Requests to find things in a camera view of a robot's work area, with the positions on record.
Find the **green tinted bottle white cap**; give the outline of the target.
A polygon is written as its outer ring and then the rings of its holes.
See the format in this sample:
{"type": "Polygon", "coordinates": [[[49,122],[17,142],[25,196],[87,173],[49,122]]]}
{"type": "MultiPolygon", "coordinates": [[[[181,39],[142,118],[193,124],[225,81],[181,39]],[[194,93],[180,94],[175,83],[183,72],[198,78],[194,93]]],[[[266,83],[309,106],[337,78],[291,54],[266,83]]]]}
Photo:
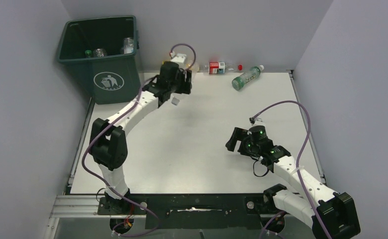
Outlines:
{"type": "Polygon", "coordinates": [[[248,71],[242,73],[240,76],[234,78],[232,80],[232,87],[240,91],[247,84],[249,84],[252,80],[257,79],[264,70],[264,65],[251,67],[248,71]]]}

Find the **blue label crushed bottle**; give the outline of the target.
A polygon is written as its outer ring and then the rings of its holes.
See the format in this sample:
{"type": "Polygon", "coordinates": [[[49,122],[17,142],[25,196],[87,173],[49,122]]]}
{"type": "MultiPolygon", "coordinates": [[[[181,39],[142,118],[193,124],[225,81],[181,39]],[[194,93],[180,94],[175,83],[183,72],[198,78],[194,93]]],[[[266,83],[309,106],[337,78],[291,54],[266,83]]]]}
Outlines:
{"type": "Polygon", "coordinates": [[[103,48],[97,48],[93,51],[93,56],[94,57],[106,57],[108,56],[108,53],[105,49],[103,48]]]}

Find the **dark green label bottle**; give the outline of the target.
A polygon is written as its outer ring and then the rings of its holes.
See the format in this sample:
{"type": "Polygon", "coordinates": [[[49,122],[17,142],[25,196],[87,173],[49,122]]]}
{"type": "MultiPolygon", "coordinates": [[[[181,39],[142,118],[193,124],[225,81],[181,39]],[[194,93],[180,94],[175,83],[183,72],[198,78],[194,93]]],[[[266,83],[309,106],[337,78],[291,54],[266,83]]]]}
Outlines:
{"type": "Polygon", "coordinates": [[[85,50],[84,52],[86,58],[92,58],[93,52],[91,50],[85,50]]]}

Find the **clear unlabelled bottle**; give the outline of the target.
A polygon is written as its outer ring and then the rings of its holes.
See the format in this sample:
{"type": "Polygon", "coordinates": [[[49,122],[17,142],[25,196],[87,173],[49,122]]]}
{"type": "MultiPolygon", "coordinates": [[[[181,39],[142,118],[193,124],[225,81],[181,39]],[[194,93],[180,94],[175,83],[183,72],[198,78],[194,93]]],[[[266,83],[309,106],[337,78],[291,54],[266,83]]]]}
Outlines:
{"type": "Polygon", "coordinates": [[[177,106],[179,104],[180,100],[177,97],[172,97],[171,104],[174,106],[177,106]]]}

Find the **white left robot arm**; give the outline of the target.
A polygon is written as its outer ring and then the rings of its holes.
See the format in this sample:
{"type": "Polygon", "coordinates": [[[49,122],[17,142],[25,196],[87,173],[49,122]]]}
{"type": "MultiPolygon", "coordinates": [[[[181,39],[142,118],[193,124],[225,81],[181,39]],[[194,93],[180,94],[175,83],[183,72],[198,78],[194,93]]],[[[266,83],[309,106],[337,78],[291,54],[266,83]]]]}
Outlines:
{"type": "Polygon", "coordinates": [[[160,73],[148,79],[128,105],[107,119],[94,121],[88,153],[101,170],[108,199],[122,200],[129,191],[122,169],[128,156],[127,135],[173,94],[189,95],[192,74],[191,69],[182,69],[179,64],[166,61],[160,73]]]}

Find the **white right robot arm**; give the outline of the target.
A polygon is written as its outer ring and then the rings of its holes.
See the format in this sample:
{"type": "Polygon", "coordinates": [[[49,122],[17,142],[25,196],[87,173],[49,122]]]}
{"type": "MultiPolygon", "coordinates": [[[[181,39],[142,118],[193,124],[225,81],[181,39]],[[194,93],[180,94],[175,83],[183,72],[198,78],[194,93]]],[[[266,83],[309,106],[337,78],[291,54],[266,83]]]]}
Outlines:
{"type": "Polygon", "coordinates": [[[300,165],[281,145],[273,144],[263,125],[235,127],[225,147],[260,162],[295,191],[282,184],[263,192],[265,210],[285,211],[311,228],[317,239],[350,239],[361,232],[355,202],[346,192],[327,187],[300,165]]]}

